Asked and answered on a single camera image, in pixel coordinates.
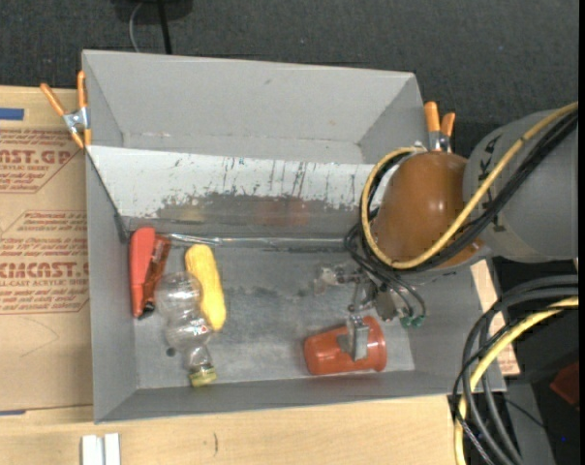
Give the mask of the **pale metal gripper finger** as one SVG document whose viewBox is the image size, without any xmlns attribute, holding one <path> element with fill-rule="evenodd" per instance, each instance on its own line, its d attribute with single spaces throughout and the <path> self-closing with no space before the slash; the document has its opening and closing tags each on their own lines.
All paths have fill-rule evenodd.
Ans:
<svg viewBox="0 0 585 465">
<path fill-rule="evenodd" d="M 361 279 L 362 272 L 359 269 L 350 269 L 342 265 L 334 267 L 321 265 L 314 278 L 314 293 L 324 294 L 328 288 L 357 284 Z"/>
<path fill-rule="evenodd" d="M 352 314 L 347 319 L 347 330 L 347 348 L 352 360 L 367 358 L 370 326 L 360 315 Z"/>
</svg>

